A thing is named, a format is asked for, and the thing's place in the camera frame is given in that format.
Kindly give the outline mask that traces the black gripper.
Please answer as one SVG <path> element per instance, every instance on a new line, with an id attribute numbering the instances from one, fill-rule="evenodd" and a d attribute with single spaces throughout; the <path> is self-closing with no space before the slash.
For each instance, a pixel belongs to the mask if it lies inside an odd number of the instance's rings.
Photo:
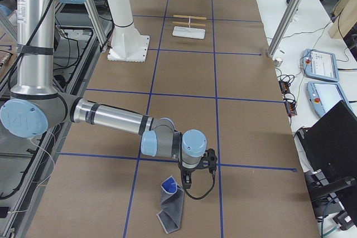
<path id="1" fill-rule="evenodd" d="M 178 167 L 181 172 L 181 181 L 182 181 L 182 186 L 184 189 L 190 189 L 192 185 L 192 178 L 191 175 L 194 171 L 196 170 L 201 170 L 205 169 L 204 165 L 202 163 L 199 163 L 196 167 L 193 168 L 187 168 L 183 165 L 183 163 L 179 162 Z"/>

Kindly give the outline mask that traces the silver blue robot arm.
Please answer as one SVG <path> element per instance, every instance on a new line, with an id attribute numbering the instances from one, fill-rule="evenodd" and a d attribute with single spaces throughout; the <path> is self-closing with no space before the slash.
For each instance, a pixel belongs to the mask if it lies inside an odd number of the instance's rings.
<path id="1" fill-rule="evenodd" d="M 103 125 L 141 136 L 141 152 L 178 160 L 184 189 L 207 161 L 207 141 L 198 130 L 178 132 L 167 118 L 94 103 L 58 92 L 52 84 L 55 3 L 85 0 L 17 0 L 17 83 L 1 107 L 1 122 L 13 135 L 32 138 L 64 122 Z"/>

